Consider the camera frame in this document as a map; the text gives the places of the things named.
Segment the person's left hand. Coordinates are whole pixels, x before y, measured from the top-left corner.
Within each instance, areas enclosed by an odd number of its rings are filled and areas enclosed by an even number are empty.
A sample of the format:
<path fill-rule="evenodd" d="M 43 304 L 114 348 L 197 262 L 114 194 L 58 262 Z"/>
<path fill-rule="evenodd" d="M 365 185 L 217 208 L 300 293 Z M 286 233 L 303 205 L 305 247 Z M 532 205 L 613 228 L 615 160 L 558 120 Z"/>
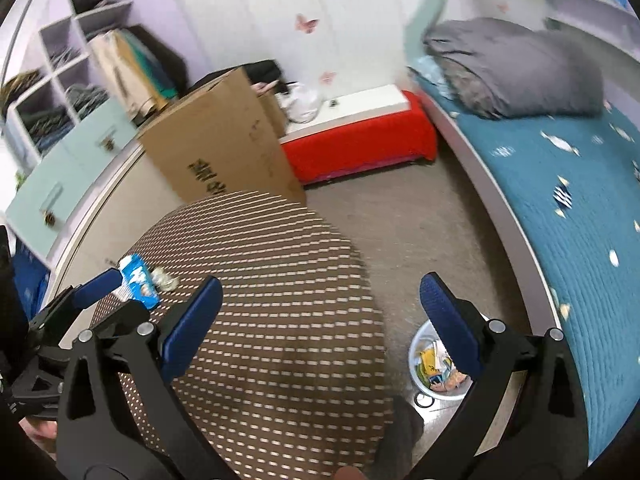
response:
<path fill-rule="evenodd" d="M 35 417 L 25 417 L 20 425 L 32 442 L 56 459 L 56 437 L 58 436 L 58 424 L 53 420 L 44 420 Z"/>

